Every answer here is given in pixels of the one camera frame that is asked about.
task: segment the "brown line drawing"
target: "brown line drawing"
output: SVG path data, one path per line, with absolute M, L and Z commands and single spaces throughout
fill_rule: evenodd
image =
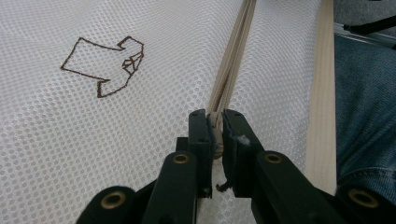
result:
M 69 64 L 70 59 L 73 57 L 73 55 L 75 55 L 75 51 L 78 47 L 78 45 L 82 42 L 86 42 L 89 43 L 92 46 L 101 48 L 101 49 L 108 49 L 108 50 L 114 50 L 114 51 L 123 51 L 126 50 L 126 48 L 123 46 L 123 44 L 127 41 L 134 41 L 135 43 L 140 45 L 140 50 L 135 53 L 134 55 L 130 56 L 128 59 L 123 59 L 124 61 L 120 64 L 120 68 L 122 68 L 122 70 L 124 70 L 125 72 L 127 72 L 127 74 L 129 75 L 125 81 L 125 83 L 120 86 L 119 88 L 117 88 L 116 90 L 109 92 L 109 93 L 103 93 L 103 84 L 111 81 L 111 79 L 109 78 L 103 78 L 103 77 L 99 77 L 99 76 L 95 76 L 93 74 L 87 74 L 86 72 L 80 72 L 78 70 L 74 70 L 71 68 L 67 68 L 67 65 Z M 131 79 L 131 77 L 133 76 L 133 74 L 138 70 L 140 63 L 142 62 L 143 58 L 144 58 L 144 44 L 136 39 L 133 39 L 130 36 L 126 36 L 124 39 L 121 40 L 120 43 L 117 44 L 117 46 L 119 47 L 118 49 L 114 49 L 114 48 L 109 48 L 103 45 L 99 45 L 96 43 L 91 42 L 90 40 L 84 38 L 84 37 L 80 37 L 78 39 L 78 41 L 76 42 L 76 44 L 74 45 L 72 51 L 70 52 L 69 56 L 66 58 L 66 60 L 64 61 L 64 63 L 61 66 L 61 69 L 64 71 L 68 71 L 68 72 L 72 72 L 72 73 L 76 73 L 79 75 L 82 75 L 84 77 L 90 77 L 90 78 L 95 78 L 98 79 L 97 81 L 97 97 L 98 98 L 104 98 L 107 97 L 109 95 L 112 95 L 120 90 L 122 90 L 123 88 L 125 88 L 128 83 L 129 80 Z

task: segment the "denim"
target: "denim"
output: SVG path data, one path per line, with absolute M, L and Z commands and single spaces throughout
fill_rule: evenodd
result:
M 337 184 L 396 204 L 396 50 L 336 35 Z

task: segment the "blue jeans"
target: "blue jeans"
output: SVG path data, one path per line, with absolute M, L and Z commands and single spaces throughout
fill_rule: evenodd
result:
M 396 204 L 396 50 L 335 36 L 337 182 Z

